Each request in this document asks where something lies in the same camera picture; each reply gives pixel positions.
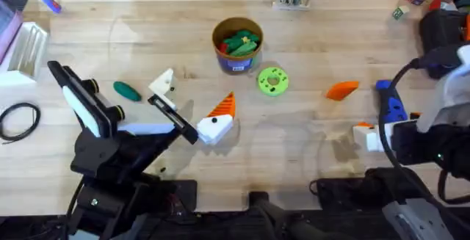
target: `white rack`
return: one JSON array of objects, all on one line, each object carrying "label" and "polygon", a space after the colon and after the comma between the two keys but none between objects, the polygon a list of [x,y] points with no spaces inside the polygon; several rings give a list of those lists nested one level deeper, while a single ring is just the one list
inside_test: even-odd
[{"label": "white rack", "polygon": [[0,87],[35,83],[47,42],[48,33],[40,26],[22,23],[0,64]]}]

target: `wire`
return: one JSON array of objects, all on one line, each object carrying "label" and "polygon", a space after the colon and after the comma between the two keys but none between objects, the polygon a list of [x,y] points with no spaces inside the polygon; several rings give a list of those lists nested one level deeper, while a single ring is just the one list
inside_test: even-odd
[{"label": "wire", "polygon": [[448,172],[446,170],[441,170],[441,174],[439,174],[439,181],[438,181],[438,195],[447,204],[464,204],[470,202],[470,195],[465,195],[461,197],[456,197],[452,199],[446,198],[446,180],[448,176]]},{"label": "wire", "polygon": [[310,191],[310,193],[312,193],[313,195],[315,196],[318,196],[318,192],[315,192],[314,189],[313,189],[313,185],[317,183],[318,180],[312,180],[310,181],[310,184],[308,185],[308,190]]},{"label": "wire", "polygon": [[[16,136],[7,136],[4,132],[3,132],[3,120],[5,119],[5,117],[10,113],[10,112],[13,112],[14,110],[16,109],[19,109],[19,108],[22,108],[22,107],[29,107],[31,109],[33,109],[34,112],[36,112],[36,118],[35,118],[35,115],[34,115],[34,112],[33,112],[33,124],[25,130],[25,132],[19,134],[19,135],[16,135]],[[2,138],[3,140],[5,141],[8,141],[8,142],[5,142],[3,143],[3,145],[6,145],[6,144],[11,144],[13,142],[17,142],[27,136],[29,136],[37,127],[37,125],[39,124],[39,119],[41,118],[41,111],[39,110],[39,107],[33,105],[33,104],[30,104],[30,103],[26,103],[26,102],[23,102],[23,103],[17,103],[15,105],[12,105],[10,106],[8,109],[6,109],[1,115],[0,115],[0,138]]]},{"label": "wire", "polygon": [[76,187],[75,192],[73,193],[72,199],[70,199],[70,203],[68,204],[67,213],[65,214],[65,222],[62,229],[62,240],[68,240],[68,221],[72,216],[73,206],[75,205],[76,198],[79,196],[79,192],[83,187],[84,177],[79,182],[79,185]]},{"label": "wire", "polygon": [[49,228],[47,230],[44,230],[43,232],[41,233],[38,233],[38,234],[35,234],[33,236],[28,236],[28,237],[24,237],[24,238],[19,238],[19,239],[4,239],[4,240],[29,240],[29,239],[35,239],[36,237],[39,237],[39,236],[44,236],[50,232],[52,232],[54,229],[52,228]]},{"label": "wire", "polygon": [[265,223],[266,223],[266,229],[269,234],[269,237],[271,240],[277,240],[278,238],[276,237],[276,233],[274,231],[274,227],[272,226],[272,222],[270,217],[267,215],[266,211],[263,210],[263,208],[259,206],[254,206],[254,208],[258,209],[259,213],[263,216]]},{"label": "wire", "polygon": [[449,218],[451,218],[454,222],[458,223],[462,228],[470,231],[470,225],[466,224],[462,219],[458,218],[453,214],[447,207],[442,205],[439,201],[437,201],[429,192],[424,190],[402,167],[402,165],[398,162],[397,158],[394,155],[394,152],[391,150],[390,145],[388,144],[387,137],[385,134],[385,115],[388,109],[387,101],[391,97],[395,87],[400,81],[400,79],[407,73],[411,68],[418,69],[419,61],[418,59],[413,59],[409,62],[405,67],[403,67],[391,81],[390,86],[385,93],[385,98],[380,102],[380,113],[379,113],[379,136],[380,142],[382,143],[383,150],[390,160],[391,164],[394,166],[396,170],[398,170],[408,181],[415,186],[415,188],[422,194],[422,196],[430,203],[432,203],[441,213],[446,214]]}]

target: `green toy pieces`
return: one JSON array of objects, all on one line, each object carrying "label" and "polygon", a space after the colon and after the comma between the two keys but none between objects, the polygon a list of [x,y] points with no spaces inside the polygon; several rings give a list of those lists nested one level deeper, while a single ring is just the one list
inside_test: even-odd
[{"label": "green toy pieces", "polygon": [[238,47],[235,51],[231,52],[230,55],[234,57],[243,57],[248,54],[253,53],[256,49],[256,43],[255,42],[248,42],[244,43],[242,46]]},{"label": "green toy pieces", "polygon": [[256,34],[252,34],[248,30],[238,31],[233,37],[224,39],[223,43],[227,44],[227,50],[225,53],[234,57],[246,56],[247,54],[251,54],[255,51],[258,46],[255,42],[258,41],[259,37]]}]

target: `green ring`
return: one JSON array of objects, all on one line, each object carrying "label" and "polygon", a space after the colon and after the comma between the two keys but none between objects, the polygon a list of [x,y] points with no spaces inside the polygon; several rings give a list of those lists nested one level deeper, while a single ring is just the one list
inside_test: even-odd
[{"label": "green ring", "polygon": [[[269,78],[274,78],[279,81],[277,85],[272,85],[268,82]],[[268,96],[278,96],[287,90],[289,87],[289,77],[286,72],[280,68],[265,68],[258,75],[258,87]]]}]

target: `cup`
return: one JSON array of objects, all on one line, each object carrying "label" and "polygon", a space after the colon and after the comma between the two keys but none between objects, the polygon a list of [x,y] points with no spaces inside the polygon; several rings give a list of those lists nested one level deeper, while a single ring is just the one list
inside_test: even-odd
[{"label": "cup", "polygon": [[[259,41],[256,42],[258,44],[256,50],[253,53],[242,57],[234,57],[221,52],[219,50],[219,45],[224,41],[224,39],[234,36],[241,30],[248,30],[259,37]],[[261,47],[263,45],[263,32],[257,23],[248,18],[228,18],[221,21],[214,28],[214,31],[212,32],[212,44],[217,55],[217,60],[219,61],[219,65],[226,73],[232,75],[246,73],[250,69],[259,66],[261,61]]]}]

